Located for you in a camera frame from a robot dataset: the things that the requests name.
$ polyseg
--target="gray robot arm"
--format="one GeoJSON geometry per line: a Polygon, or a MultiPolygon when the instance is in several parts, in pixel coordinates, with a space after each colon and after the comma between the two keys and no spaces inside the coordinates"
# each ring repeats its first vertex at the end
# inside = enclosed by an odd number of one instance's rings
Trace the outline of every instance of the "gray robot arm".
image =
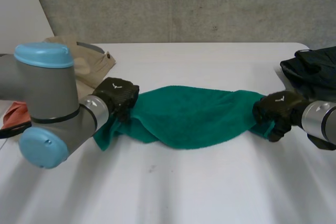
{"type": "Polygon", "coordinates": [[[277,142],[291,126],[301,127],[316,147],[336,150],[336,103],[306,100],[291,91],[270,94],[256,102],[253,109],[258,123],[275,122],[268,135],[277,142]]]}
{"type": "Polygon", "coordinates": [[[23,156],[36,166],[53,168],[118,112],[116,104],[124,110],[134,105],[139,87],[108,78],[78,100],[69,49],[42,42],[19,45],[14,55],[0,57],[0,91],[0,100],[27,104],[32,127],[19,141],[23,156]],[[124,89],[114,92],[113,82],[121,82],[124,89]]]}

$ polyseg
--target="white logo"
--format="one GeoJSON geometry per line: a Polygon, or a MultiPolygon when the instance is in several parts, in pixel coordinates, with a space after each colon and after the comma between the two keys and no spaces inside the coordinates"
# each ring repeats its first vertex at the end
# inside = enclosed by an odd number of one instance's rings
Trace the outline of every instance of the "white logo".
{"type": "Polygon", "coordinates": [[[275,100],[276,102],[284,102],[285,101],[285,96],[283,96],[281,99],[275,100]]]}
{"type": "Polygon", "coordinates": [[[114,85],[114,83],[112,83],[112,85],[115,89],[121,89],[122,88],[122,86],[116,86],[116,85],[114,85]]]}

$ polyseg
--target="wall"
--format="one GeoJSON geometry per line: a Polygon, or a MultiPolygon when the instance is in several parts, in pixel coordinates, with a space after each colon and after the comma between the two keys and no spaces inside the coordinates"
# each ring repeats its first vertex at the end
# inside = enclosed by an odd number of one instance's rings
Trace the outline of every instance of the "wall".
{"type": "Polygon", "coordinates": [[[87,42],[334,46],[336,0],[40,0],[55,34],[87,42]]]}
{"type": "Polygon", "coordinates": [[[53,36],[38,0],[0,0],[0,54],[13,53],[20,43],[53,36]]]}

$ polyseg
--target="beige cloth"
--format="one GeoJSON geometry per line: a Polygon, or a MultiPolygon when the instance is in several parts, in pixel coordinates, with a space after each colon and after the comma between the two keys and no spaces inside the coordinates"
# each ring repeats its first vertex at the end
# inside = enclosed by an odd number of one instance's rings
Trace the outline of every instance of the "beige cloth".
{"type": "Polygon", "coordinates": [[[93,49],[77,45],[75,36],[56,36],[46,38],[46,42],[66,45],[75,63],[76,85],[78,97],[92,94],[103,81],[105,75],[116,64],[115,59],[106,52],[102,54],[93,49]]]}

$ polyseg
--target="towel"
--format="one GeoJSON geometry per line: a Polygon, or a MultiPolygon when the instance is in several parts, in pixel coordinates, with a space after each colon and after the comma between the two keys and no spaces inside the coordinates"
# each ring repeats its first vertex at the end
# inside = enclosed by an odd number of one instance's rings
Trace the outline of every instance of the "towel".
{"type": "Polygon", "coordinates": [[[267,137],[274,125],[256,125],[252,114],[254,103],[262,97],[245,90],[168,86],[139,95],[128,123],[112,116],[93,137],[103,151],[120,134],[177,149],[219,144],[246,130],[267,137]]]}

